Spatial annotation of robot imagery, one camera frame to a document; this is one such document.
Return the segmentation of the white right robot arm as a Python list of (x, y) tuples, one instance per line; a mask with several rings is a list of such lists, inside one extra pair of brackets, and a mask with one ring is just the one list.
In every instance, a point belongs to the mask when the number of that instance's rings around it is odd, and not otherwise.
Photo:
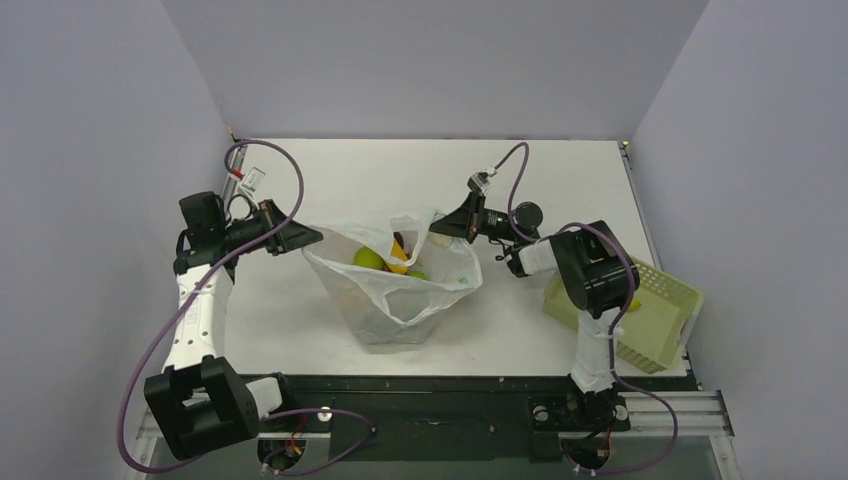
[(615, 421), (618, 407), (612, 360), (616, 328), (639, 287), (639, 275), (605, 221), (567, 227), (546, 238), (538, 232), (542, 221), (541, 208), (532, 202), (508, 214), (486, 208), (484, 195), (470, 192), (429, 230), (468, 242), (487, 237), (501, 246), (501, 261), (518, 278), (548, 272), (559, 276), (578, 311), (564, 413), (578, 431), (605, 429)]

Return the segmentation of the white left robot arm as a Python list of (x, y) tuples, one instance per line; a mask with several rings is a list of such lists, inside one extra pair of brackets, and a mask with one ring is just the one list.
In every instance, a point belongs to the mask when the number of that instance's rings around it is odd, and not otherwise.
[(241, 255), (282, 255), (323, 235), (271, 200), (235, 220), (214, 192), (187, 196), (179, 206), (186, 223), (173, 264), (179, 313), (162, 371), (145, 380), (143, 394), (171, 453), (187, 461), (255, 438), (262, 421), (285, 430), (297, 420), (298, 402), (286, 395), (281, 375), (248, 381), (225, 358), (227, 306)]

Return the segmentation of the white plastic bag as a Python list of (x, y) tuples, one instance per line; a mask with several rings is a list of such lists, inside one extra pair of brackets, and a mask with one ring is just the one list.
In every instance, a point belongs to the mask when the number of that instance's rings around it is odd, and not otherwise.
[[(363, 344), (424, 342), (438, 315), (483, 284), (480, 262), (463, 239), (433, 234), (430, 224), (444, 216), (434, 207), (411, 207), (319, 220), (323, 240), (302, 254), (353, 335)], [(405, 265), (428, 280), (354, 266), (361, 247), (390, 261), (393, 233), (412, 250)]]

